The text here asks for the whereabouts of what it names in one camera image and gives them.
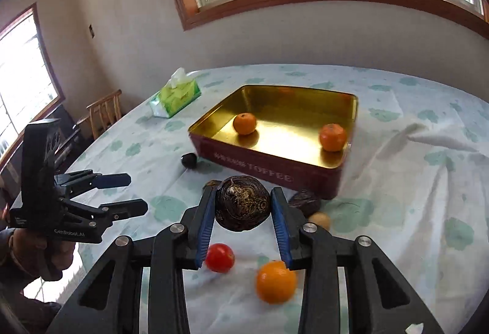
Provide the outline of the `person's left hand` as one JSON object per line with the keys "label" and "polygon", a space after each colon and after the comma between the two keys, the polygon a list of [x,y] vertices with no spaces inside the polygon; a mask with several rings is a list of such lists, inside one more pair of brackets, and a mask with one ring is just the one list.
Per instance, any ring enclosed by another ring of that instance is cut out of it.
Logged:
{"label": "person's left hand", "polygon": [[71,267],[75,243],[53,241],[52,250],[46,253],[48,241],[26,229],[1,231],[1,283],[6,287],[23,289],[41,276],[42,266],[48,261],[56,271]]}

